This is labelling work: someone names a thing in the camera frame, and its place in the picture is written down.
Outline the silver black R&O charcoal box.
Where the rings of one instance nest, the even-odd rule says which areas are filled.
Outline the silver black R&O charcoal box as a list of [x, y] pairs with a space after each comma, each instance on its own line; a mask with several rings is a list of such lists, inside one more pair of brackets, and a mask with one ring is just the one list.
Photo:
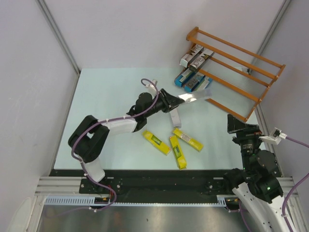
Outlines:
[[180, 65], [183, 67], [187, 67], [188, 64], [193, 60], [194, 57], [196, 57], [199, 52], [201, 52], [204, 49], [203, 46], [199, 44], [195, 44], [181, 59], [180, 59]]

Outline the lilac text-side toothpaste box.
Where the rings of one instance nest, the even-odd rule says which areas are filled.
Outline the lilac text-side toothpaste box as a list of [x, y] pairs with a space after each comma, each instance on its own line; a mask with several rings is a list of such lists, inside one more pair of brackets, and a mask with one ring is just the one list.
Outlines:
[[179, 99], [184, 100], [184, 103], [190, 103], [197, 100], [207, 100], [212, 96], [210, 89], [203, 89], [178, 95]]

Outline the lilac Protefix toothpaste box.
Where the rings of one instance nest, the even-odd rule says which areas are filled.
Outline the lilac Protefix toothpaste box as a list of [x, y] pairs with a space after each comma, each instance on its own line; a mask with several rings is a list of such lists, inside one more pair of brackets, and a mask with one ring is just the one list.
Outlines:
[[181, 122], [181, 119], [180, 119], [180, 116], [179, 116], [179, 112], [178, 112], [178, 109], [175, 108], [173, 110], [170, 111], [170, 117], [171, 117], [171, 121], [172, 121], [172, 124], [175, 128], [181, 128], [182, 127], [182, 122]]

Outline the blue toothpaste box with barcode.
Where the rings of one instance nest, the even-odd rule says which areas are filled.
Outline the blue toothpaste box with barcode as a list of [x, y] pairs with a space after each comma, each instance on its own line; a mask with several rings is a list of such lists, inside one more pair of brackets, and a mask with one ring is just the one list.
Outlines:
[[194, 74], [195, 72], [187, 68], [175, 78], [174, 84], [178, 87], [182, 87]]

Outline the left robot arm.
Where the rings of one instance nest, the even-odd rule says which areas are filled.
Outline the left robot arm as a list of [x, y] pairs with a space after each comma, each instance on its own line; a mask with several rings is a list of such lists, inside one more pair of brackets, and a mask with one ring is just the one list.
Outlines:
[[90, 188], [102, 193], [106, 187], [105, 172], [99, 156], [108, 136], [137, 132], [147, 123], [147, 118], [161, 111], [168, 113], [185, 103], [179, 96], [173, 96], [161, 89], [155, 97], [141, 93], [129, 112], [119, 118], [99, 122], [94, 116], [86, 116], [68, 140], [72, 156], [78, 160], [85, 176], [90, 179]]

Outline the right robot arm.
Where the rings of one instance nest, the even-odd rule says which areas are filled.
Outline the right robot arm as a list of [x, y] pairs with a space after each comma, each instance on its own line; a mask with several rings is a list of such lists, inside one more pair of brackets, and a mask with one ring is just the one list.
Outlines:
[[269, 136], [262, 134], [258, 125], [247, 124], [231, 114], [227, 116], [227, 132], [234, 134], [232, 141], [240, 146], [242, 169], [232, 169], [224, 174], [223, 189], [235, 194], [239, 205], [245, 206], [261, 232], [295, 232], [295, 223], [286, 211], [288, 200], [308, 176], [297, 182], [284, 195], [275, 172], [278, 168], [275, 154], [261, 150], [261, 143], [278, 145], [289, 140], [308, 147], [307, 144], [288, 137], [275, 128]]

